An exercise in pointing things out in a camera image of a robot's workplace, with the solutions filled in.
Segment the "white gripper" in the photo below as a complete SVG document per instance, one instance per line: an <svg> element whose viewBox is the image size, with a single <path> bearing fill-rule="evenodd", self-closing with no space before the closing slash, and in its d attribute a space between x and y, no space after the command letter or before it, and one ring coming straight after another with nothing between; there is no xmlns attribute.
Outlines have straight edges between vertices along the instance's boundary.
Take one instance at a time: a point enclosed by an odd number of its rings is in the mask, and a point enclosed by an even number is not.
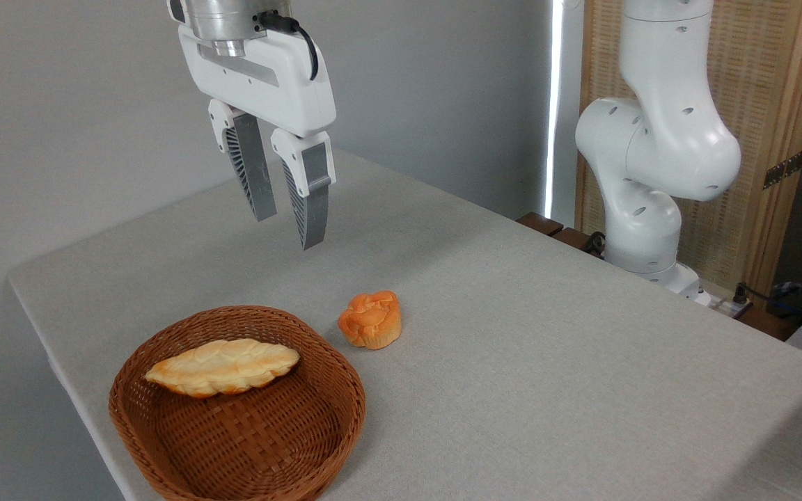
<svg viewBox="0 0 802 501"><path fill-rule="evenodd" d="M283 163L300 244L304 250L320 244L329 186L336 182L330 136L322 132L336 120L325 67L310 79L308 45L295 35L270 31L245 41L245 55L232 57L217 54L188 26L179 26L178 33L192 79L214 98L209 104L214 137L228 154L255 219L276 215L257 119L263 118L280 127L271 142Z"/></svg>

